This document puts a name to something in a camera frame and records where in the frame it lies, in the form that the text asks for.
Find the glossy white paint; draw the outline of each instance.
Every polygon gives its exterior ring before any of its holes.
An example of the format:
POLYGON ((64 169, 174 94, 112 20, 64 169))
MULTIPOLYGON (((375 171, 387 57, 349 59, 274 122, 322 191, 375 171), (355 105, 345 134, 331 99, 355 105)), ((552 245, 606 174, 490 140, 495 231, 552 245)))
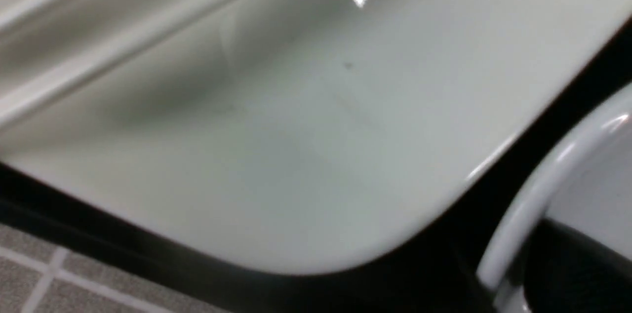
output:
POLYGON ((476 274, 496 291, 546 214, 632 258, 632 85, 588 115, 538 165, 498 225, 476 274))
MULTIPOLYGON (((632 0, 357 1, 233 0, 11 129, 0 157, 230 263, 343 270, 439 216, 632 13, 632 0)), ((0 90, 177 2, 42 16, 0 50, 0 90)))
POLYGON ((500 313, 531 313, 529 303, 524 297, 523 287, 514 289, 502 304, 494 302, 494 306, 500 313))
MULTIPOLYGON (((8 32, 56 1, 26 0, 9 12, 0 14, 0 37, 3 32, 8 32)), ((86 52, 79 52, 70 60, 50 68, 0 98, 0 131, 103 76, 230 1, 179 0, 167 11, 144 20, 139 27, 120 33, 120 36, 86 52)))

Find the tiled floor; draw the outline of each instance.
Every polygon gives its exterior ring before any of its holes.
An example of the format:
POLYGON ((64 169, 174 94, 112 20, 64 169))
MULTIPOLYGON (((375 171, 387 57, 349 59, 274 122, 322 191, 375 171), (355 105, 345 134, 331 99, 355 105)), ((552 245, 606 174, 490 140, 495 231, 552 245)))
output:
POLYGON ((0 313, 222 313, 0 225, 0 313))

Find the car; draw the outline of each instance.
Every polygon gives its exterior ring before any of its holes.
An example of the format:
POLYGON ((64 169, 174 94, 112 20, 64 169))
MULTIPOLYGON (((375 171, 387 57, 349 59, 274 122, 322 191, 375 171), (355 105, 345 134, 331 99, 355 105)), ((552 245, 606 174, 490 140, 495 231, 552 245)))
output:
POLYGON ((631 15, 0 0, 0 221, 233 311, 503 309, 476 267, 630 81, 631 15))

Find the grout line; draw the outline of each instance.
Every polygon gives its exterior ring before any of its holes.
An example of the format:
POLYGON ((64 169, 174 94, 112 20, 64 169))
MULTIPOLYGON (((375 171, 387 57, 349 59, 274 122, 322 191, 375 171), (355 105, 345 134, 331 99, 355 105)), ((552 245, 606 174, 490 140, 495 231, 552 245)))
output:
POLYGON ((38 308, 39 302, 43 299, 46 291, 48 291, 52 280, 55 279, 55 275, 61 268, 61 264, 64 263, 67 255, 68 249, 66 248, 58 247, 55 250, 52 259, 50 259, 48 270, 41 276, 31 295, 24 303, 24 306, 22 306, 21 313, 33 313, 38 308))
POLYGON ((141 311, 145 311, 147 313, 172 313, 172 311, 169 311, 165 308, 156 306, 149 302, 145 302, 144 300, 137 299, 136 297, 120 293, 119 291, 113 290, 112 288, 104 286, 103 284, 90 281, 66 270, 59 270, 56 277, 57 279, 83 288, 84 290, 96 293, 97 295, 101 295, 102 297, 106 297, 120 304, 125 304, 126 306, 140 309, 141 311))
POLYGON ((119 291, 113 290, 103 284, 95 283, 62 269, 61 266, 67 255, 68 250, 66 248, 59 247, 52 255, 50 263, 45 264, 41 261, 31 259, 27 255, 14 252, 13 250, 0 246, 1 258, 43 274, 36 286, 33 288, 29 298, 24 303, 21 311, 22 313, 32 313, 38 307, 39 302, 43 299, 43 296, 48 291, 48 288, 54 279, 60 279, 61 281, 74 284, 74 286, 83 288, 84 290, 147 313, 173 313, 172 311, 160 306, 156 306, 144 300, 137 299, 136 297, 120 293, 119 291))
POLYGON ((2 246, 0 246, 0 257, 9 261, 13 261, 16 264, 25 266, 29 269, 38 271, 39 273, 45 273, 46 271, 48 271, 47 264, 35 259, 31 259, 27 255, 20 254, 19 252, 14 252, 13 250, 3 248, 2 246))

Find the floor tile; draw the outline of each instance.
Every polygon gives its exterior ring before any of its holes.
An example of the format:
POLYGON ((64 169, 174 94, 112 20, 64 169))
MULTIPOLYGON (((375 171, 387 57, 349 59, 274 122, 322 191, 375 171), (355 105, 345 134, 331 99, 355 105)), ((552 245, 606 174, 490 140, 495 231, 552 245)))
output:
POLYGON ((9 226, 0 225, 0 246, 48 263, 56 246, 9 226))
POLYGON ((141 311, 106 299, 70 283, 54 281, 36 313, 140 313, 141 311))
POLYGON ((83 255, 70 253, 64 268, 91 281, 104 284, 117 291, 151 302, 177 313, 221 313, 223 310, 176 291, 141 279, 135 275, 111 268, 83 255))
POLYGON ((41 274, 0 258, 0 312, 19 313, 41 274))

